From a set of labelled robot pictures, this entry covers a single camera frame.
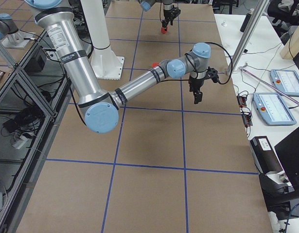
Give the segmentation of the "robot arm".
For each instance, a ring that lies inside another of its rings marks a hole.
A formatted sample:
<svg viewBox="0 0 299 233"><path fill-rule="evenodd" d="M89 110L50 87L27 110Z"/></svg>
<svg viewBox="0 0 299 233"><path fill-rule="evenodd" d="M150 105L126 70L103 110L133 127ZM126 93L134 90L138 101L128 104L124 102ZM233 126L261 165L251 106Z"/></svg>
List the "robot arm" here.
<svg viewBox="0 0 299 233"><path fill-rule="evenodd" d="M164 19L160 18L162 29L166 32L168 30L168 25L173 25L173 21L181 13L181 10L178 7L175 7L172 0L140 0L140 6L144 11L149 11L151 7L159 2L163 7L163 16Z"/></svg>
<svg viewBox="0 0 299 233"><path fill-rule="evenodd" d="M181 78L185 74L198 73L198 79L206 75L211 47L197 43L184 56L164 60L136 79L113 92L102 89L83 49L75 26L74 14L66 0L28 0L35 22L44 28L79 96L78 106L84 114L86 126L96 133L113 130L118 121L120 106L160 83L168 77Z"/></svg>

